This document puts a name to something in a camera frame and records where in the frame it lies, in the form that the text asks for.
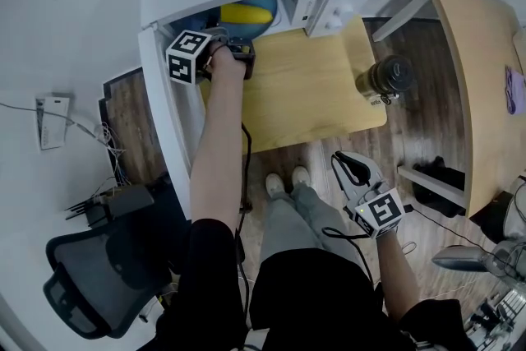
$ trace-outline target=purple object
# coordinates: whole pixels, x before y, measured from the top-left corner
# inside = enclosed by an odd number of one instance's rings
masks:
[[[506,102],[510,114],[521,114],[526,111],[525,95],[524,75],[506,66]]]

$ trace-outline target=person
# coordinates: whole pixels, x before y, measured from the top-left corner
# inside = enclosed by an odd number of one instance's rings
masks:
[[[428,342],[475,349],[457,300],[419,301],[417,280],[393,230],[376,240],[389,316],[382,311],[353,246],[321,232],[330,226],[345,233],[346,227],[310,187],[302,167],[293,172],[291,195],[276,174],[266,179],[270,201],[247,328],[236,244],[245,65],[223,47],[215,50],[211,67],[205,127],[191,171],[192,225],[170,325],[172,348],[401,350]]]

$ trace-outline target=black shirt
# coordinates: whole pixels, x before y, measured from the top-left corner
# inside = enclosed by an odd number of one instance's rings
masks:
[[[172,349],[242,348],[247,328],[238,287],[235,241],[213,219],[191,227],[178,303],[170,320]],[[280,349],[415,349],[413,340],[449,351],[472,350],[457,300],[426,300],[397,325],[381,311],[359,266],[319,249],[277,253],[261,264],[250,316],[270,328],[264,351]]]

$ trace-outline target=table leg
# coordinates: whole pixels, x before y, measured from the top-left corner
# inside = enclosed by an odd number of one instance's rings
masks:
[[[378,31],[372,35],[373,41],[382,41],[387,35],[395,32],[400,26],[409,21],[430,0],[412,0],[404,9],[389,19]]]
[[[435,178],[427,176],[424,173],[420,173],[419,171],[411,169],[410,167],[400,166],[397,169],[398,174],[403,178],[407,178],[408,180],[425,187],[427,190],[444,197],[448,201],[452,201],[458,206],[462,206],[463,208],[466,207],[466,197],[464,192],[462,192],[460,189],[441,182],[440,180],[436,180]]]

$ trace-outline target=wooden floor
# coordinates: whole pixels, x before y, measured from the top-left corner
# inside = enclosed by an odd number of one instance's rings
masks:
[[[382,24],[379,20],[366,22],[369,35]],[[248,189],[254,210],[247,216],[242,231],[247,254],[245,269],[250,279],[257,277],[259,266],[267,203],[265,176],[277,173],[290,188],[293,168],[305,165],[311,172],[313,185],[320,197],[341,210],[344,196],[330,167],[330,157],[337,150],[351,150],[371,157],[380,165],[391,185],[399,189],[404,203],[413,203],[441,224],[486,248],[492,247],[492,243],[469,220],[463,217],[447,219],[434,210],[422,208],[414,201],[410,184],[396,174],[396,167],[402,163],[412,165],[433,160],[437,155],[444,157],[449,167],[464,171],[464,128],[459,87],[441,23],[410,21],[382,42],[371,42],[371,45],[376,59],[389,54],[407,57],[413,64],[417,84],[387,107],[387,124],[383,127],[252,156]],[[108,122],[120,137],[121,147],[127,150],[122,156],[122,163],[128,177],[133,182],[152,181],[166,167],[151,120],[141,72],[110,82],[105,86],[105,92],[102,109],[105,106]],[[359,233],[358,227],[350,221],[349,229]],[[431,258],[442,248],[467,243],[417,213],[406,215],[399,227],[398,237],[401,244],[410,241],[417,244],[417,249],[408,255],[408,261],[418,278],[422,298],[457,298],[462,304],[464,316],[468,316],[484,298],[495,292],[507,291],[506,286],[492,275],[442,270],[433,265]],[[361,240],[359,245],[374,279],[378,279],[375,243]],[[309,274],[303,282],[316,282],[316,275]]]

